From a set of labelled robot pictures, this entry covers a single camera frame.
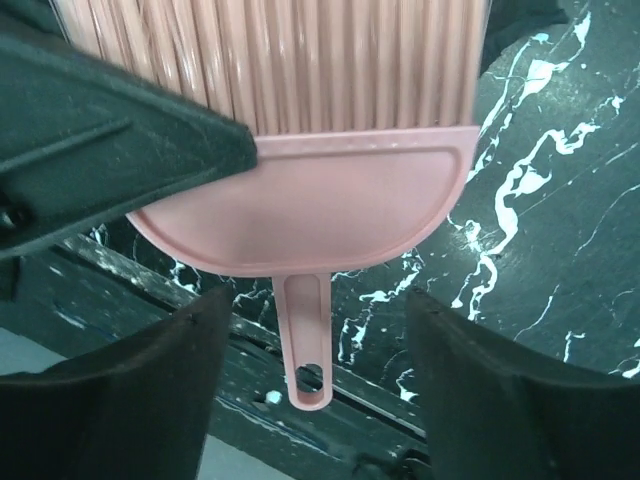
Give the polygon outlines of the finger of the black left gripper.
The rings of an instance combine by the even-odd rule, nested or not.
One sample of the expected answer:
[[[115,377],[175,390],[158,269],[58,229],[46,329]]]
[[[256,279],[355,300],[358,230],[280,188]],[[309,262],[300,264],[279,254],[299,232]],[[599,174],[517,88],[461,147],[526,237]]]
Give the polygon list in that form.
[[[255,167],[249,130],[83,55],[1,41],[1,254]]]

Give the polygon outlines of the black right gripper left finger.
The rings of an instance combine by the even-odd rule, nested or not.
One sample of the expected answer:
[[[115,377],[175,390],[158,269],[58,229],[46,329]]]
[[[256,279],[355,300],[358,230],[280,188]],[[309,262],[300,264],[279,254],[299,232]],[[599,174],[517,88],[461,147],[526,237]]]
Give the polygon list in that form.
[[[231,313],[217,287],[103,348],[2,376],[2,478],[196,478]]]

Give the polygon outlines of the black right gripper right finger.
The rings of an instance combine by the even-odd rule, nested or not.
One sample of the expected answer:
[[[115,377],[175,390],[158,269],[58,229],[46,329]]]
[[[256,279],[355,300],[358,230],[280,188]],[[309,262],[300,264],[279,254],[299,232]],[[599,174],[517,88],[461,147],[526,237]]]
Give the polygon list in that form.
[[[552,359],[420,289],[406,320],[435,478],[638,478],[638,381]]]

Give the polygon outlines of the pink hand brush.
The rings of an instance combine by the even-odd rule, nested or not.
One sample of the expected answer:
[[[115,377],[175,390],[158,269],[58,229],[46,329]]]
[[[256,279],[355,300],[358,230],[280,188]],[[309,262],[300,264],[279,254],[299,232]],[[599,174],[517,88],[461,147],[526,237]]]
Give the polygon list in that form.
[[[87,53],[246,124],[256,166],[132,211],[199,270],[272,281],[291,404],[332,398],[331,279],[458,200],[487,1],[60,1]]]

